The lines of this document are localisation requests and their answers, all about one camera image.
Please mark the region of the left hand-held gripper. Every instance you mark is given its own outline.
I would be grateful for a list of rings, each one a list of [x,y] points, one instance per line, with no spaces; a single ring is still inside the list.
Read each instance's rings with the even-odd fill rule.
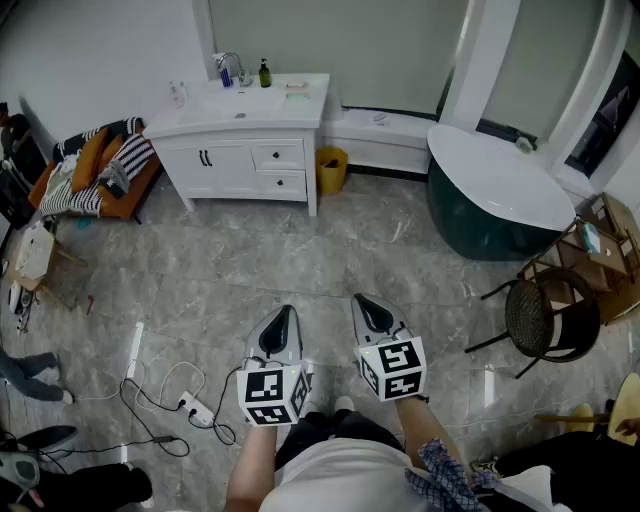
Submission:
[[[311,387],[292,305],[271,311],[251,331],[236,373],[238,404],[255,427],[297,424]]]

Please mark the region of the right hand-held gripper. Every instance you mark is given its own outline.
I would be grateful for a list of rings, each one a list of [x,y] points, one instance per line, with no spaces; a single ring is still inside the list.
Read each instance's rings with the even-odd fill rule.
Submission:
[[[404,312],[367,293],[351,299],[359,374],[380,402],[421,395],[427,375],[423,342]],[[371,336],[386,336],[372,343]]]

